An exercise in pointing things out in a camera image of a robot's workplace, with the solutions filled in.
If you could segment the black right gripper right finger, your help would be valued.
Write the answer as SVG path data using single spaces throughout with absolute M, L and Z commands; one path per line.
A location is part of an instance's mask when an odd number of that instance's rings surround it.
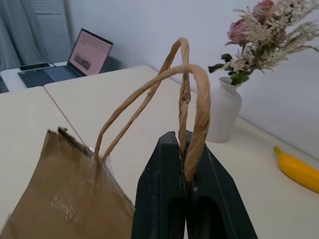
M 188 238 L 257 238 L 233 178 L 207 146 L 185 162 L 184 176 Z

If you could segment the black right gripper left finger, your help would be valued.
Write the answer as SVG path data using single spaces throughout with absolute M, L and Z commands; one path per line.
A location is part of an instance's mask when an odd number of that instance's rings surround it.
M 138 181 L 131 237 L 182 239 L 185 184 L 179 143 L 173 131 L 162 135 Z

